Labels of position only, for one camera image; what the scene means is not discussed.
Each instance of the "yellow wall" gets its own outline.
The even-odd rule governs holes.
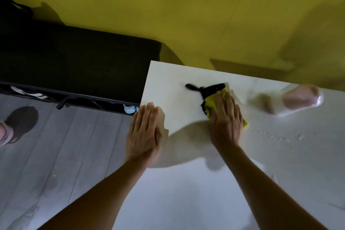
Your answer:
[[[345,0],[15,1],[39,19],[164,42],[172,62],[345,91]]]

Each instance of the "finger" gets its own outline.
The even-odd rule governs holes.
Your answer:
[[[155,128],[157,125],[158,113],[159,113],[158,107],[155,107],[151,111],[149,122],[148,122],[148,127],[147,127],[147,131],[150,133],[153,133],[155,131]]]
[[[136,118],[135,125],[134,125],[134,131],[139,131],[140,126],[141,126],[141,122],[142,122],[142,116],[144,115],[145,109],[146,109],[145,105],[142,105],[139,108],[139,112],[137,114],[137,118]]]
[[[154,105],[152,102],[149,102],[146,106],[146,111],[142,117],[142,122],[141,122],[141,126],[140,126],[140,131],[146,131],[147,129],[147,125],[148,125],[148,121],[149,121],[149,117],[151,114],[151,111],[153,109]]]
[[[218,91],[215,95],[216,98],[216,107],[217,107],[217,117],[222,119],[226,116],[224,102],[220,91]]]
[[[230,95],[230,92],[226,92],[225,96],[225,102],[226,102],[226,109],[228,117],[233,118],[234,117],[234,103],[232,101],[232,96]]]
[[[217,121],[217,113],[216,113],[216,110],[214,110],[214,108],[212,107],[211,108],[211,115],[210,115],[210,122],[211,122],[211,125],[214,125]]]
[[[238,108],[238,118],[239,118],[239,121],[241,122],[241,124],[243,124],[243,116],[242,116],[241,110],[239,109],[238,105],[237,105],[237,108]]]
[[[238,105],[235,103],[234,97],[231,97],[231,100],[232,100],[233,106],[234,106],[234,117],[237,119],[238,118]]]
[[[138,116],[138,112],[135,112],[134,113],[134,116],[133,116],[133,119],[132,119],[132,123],[130,124],[130,126],[129,126],[129,131],[128,131],[128,134],[132,134],[133,133],[133,131],[134,131],[134,126],[135,126],[135,121],[136,121],[136,119],[137,119],[137,116]]]
[[[159,147],[160,143],[162,142],[162,133],[160,132],[159,128],[155,129],[155,141],[156,141],[156,147]]]

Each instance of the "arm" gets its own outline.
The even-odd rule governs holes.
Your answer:
[[[243,118],[229,93],[216,95],[211,111],[211,140],[235,176],[260,229],[326,229],[305,211],[239,147]]]
[[[158,153],[162,136],[157,116],[153,104],[141,106],[127,135],[124,165],[39,229],[111,230],[123,201]]]

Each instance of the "yellow cloth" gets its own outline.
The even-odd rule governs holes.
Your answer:
[[[223,100],[225,100],[225,94],[228,92],[227,88],[223,88],[220,93],[222,94]],[[205,98],[205,114],[207,115],[208,118],[210,118],[211,115],[211,108],[214,108],[217,112],[217,107],[216,107],[216,100],[215,100],[215,94],[210,95]],[[248,123],[246,120],[243,119],[243,127],[245,128],[248,126]]]

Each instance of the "hand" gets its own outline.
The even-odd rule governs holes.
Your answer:
[[[158,107],[148,103],[134,114],[126,139],[126,162],[143,158],[145,167],[148,167],[155,161],[162,139],[156,127],[158,112]]]
[[[243,117],[229,92],[223,102],[220,91],[215,94],[217,113],[212,108],[210,117],[211,141],[216,148],[229,144],[238,146],[243,131]]]

